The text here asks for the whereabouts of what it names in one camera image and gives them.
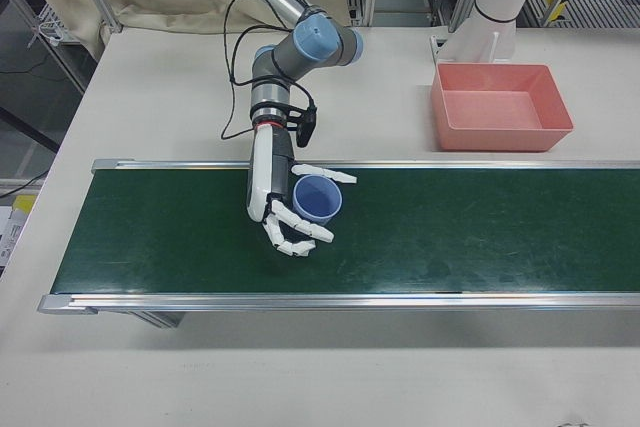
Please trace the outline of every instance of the plastic bin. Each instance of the plastic bin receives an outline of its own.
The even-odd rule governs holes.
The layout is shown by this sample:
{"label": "plastic bin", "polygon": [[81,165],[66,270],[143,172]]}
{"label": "plastic bin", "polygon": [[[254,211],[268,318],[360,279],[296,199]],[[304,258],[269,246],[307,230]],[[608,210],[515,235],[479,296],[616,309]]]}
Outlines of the plastic bin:
{"label": "plastic bin", "polygon": [[431,104],[444,150],[544,152],[573,130],[546,65],[439,63]]}

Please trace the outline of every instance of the green conveyor belt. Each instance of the green conveyor belt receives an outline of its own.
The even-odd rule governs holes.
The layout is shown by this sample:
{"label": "green conveyor belt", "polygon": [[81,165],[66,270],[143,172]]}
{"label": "green conveyor belt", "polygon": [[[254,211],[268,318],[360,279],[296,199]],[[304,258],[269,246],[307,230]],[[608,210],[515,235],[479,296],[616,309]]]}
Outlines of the green conveyor belt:
{"label": "green conveyor belt", "polygon": [[358,169],[332,244],[276,252],[244,170],[99,170],[51,293],[640,291],[640,171]]}

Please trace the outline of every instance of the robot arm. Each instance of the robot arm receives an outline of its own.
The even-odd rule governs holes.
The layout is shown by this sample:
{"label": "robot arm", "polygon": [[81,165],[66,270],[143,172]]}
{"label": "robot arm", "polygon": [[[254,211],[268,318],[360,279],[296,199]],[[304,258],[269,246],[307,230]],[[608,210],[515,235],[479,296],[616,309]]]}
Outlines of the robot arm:
{"label": "robot arm", "polygon": [[[297,164],[289,130],[296,131],[298,147],[305,147],[315,128],[316,109],[290,105],[290,87],[318,67],[348,65],[362,53],[360,35],[337,24],[321,8],[306,0],[267,0],[282,21],[293,27],[277,46],[258,50],[253,63],[251,122],[254,141],[247,186],[247,211],[263,224],[272,244],[287,255],[306,256],[315,247],[312,239],[325,242],[333,234],[322,226],[301,219],[289,202],[289,173],[325,175],[333,180],[355,183],[355,177],[317,167]],[[290,242],[280,223],[310,237]]]}

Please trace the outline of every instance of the plastic cup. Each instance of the plastic cup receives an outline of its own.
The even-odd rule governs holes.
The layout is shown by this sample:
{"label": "plastic cup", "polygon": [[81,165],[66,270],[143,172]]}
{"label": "plastic cup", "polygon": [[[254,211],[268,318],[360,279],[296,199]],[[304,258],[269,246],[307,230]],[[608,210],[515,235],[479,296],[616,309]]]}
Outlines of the plastic cup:
{"label": "plastic cup", "polygon": [[293,187],[293,208],[310,222],[325,225],[342,207],[336,183],[322,175],[305,175]]}

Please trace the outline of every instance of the white table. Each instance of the white table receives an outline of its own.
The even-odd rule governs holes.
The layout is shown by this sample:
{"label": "white table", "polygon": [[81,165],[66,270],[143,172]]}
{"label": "white table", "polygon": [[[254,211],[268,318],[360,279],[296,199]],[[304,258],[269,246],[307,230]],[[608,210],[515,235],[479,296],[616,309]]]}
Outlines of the white table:
{"label": "white table", "polygon": [[[363,60],[305,79],[319,125],[304,159],[522,158],[436,151],[426,29],[364,31]],[[528,31],[515,61],[550,65],[575,132],[527,159],[640,158],[640,31]],[[252,51],[276,40],[247,39]],[[127,30],[98,66],[0,279],[0,425],[634,425],[637,312],[47,316],[96,158],[241,160],[221,38]],[[245,127],[248,91],[234,127]]]}

